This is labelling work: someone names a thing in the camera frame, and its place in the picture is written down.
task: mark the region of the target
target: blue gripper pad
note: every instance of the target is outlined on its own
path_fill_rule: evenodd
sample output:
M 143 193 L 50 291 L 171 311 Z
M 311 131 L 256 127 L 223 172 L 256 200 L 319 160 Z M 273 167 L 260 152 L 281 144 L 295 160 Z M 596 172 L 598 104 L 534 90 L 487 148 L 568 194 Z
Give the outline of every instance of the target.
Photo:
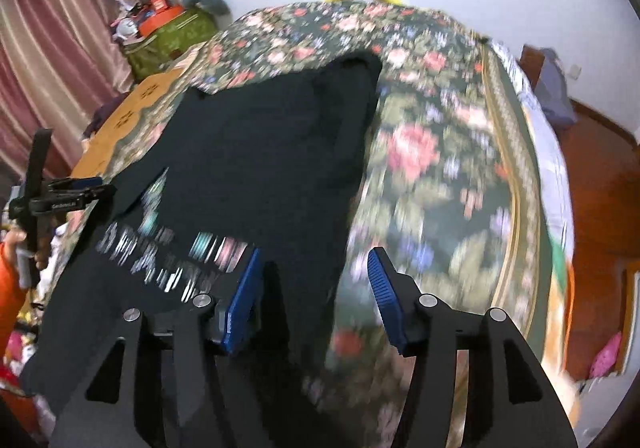
M 376 298 L 376 304 L 385 325 L 385 332 L 389 338 L 389 343 L 404 352 L 407 346 L 407 338 L 404 334 L 404 313 L 398 300 L 398 295 L 389 281 L 389 276 L 396 274 L 396 270 L 391 265 L 391 261 L 382 248 L 374 248 L 367 257 L 367 273 L 369 282 Z
M 235 354 L 244 343 L 249 315 L 254 303 L 260 298 L 261 291 L 262 263 L 260 262 L 260 250 L 255 248 L 226 311 L 222 347 L 227 354 Z

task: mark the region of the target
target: orange sleeve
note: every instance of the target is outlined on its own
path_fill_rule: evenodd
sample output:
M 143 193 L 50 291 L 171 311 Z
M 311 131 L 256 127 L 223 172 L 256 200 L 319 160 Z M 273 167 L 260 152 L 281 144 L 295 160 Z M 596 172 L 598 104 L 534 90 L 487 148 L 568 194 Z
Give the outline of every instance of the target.
M 27 291 L 21 290 L 18 285 L 14 268 L 4 259 L 4 244 L 0 244 L 0 355 L 4 355 L 26 295 Z

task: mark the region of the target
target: striped curtain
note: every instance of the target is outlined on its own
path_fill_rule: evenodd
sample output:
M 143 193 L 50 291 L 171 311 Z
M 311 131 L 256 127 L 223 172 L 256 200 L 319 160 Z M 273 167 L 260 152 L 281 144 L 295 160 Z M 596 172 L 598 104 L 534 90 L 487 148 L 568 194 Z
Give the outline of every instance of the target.
M 35 130 L 52 127 L 46 174 L 68 174 L 95 110 L 130 88 L 116 13 L 115 0 L 0 0 L 0 160 L 17 173 Z

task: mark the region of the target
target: floral bedspread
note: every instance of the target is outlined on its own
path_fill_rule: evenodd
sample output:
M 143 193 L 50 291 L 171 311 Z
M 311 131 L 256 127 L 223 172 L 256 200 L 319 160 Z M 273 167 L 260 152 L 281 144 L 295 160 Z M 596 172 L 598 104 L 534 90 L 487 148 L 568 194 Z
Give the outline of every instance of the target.
M 536 157 L 522 107 L 486 39 L 444 13 L 362 3 L 298 3 L 249 13 L 217 34 L 118 144 L 110 180 L 145 154 L 189 85 L 209 93 L 319 67 L 369 49 L 383 62 L 378 118 L 354 202 L 328 352 L 305 391 L 363 447 L 389 446 L 413 361 L 382 328 L 366 273 L 384 246 L 399 271 L 452 307 L 500 306 L 542 357 L 552 276 Z M 66 239 L 60 276 L 86 214 Z M 460 352 L 450 443 L 460 441 Z

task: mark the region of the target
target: metal screw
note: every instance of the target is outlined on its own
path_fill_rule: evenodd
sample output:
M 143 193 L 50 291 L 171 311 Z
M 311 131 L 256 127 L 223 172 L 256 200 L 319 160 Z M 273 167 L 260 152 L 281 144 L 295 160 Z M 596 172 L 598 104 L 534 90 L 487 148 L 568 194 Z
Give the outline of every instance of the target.
M 132 307 L 131 309 L 127 309 L 122 317 L 127 322 L 135 322 L 138 318 L 140 318 L 140 310 Z
M 193 299 L 193 304 L 196 307 L 206 307 L 211 303 L 211 297 L 209 295 L 197 295 Z
M 418 301 L 425 307 L 434 307 L 438 303 L 438 299 L 430 293 L 427 293 L 426 295 L 420 295 Z
M 489 311 L 489 316 L 497 322 L 504 322 L 505 320 L 507 320 L 507 313 L 497 307 L 494 307 L 491 311 Z

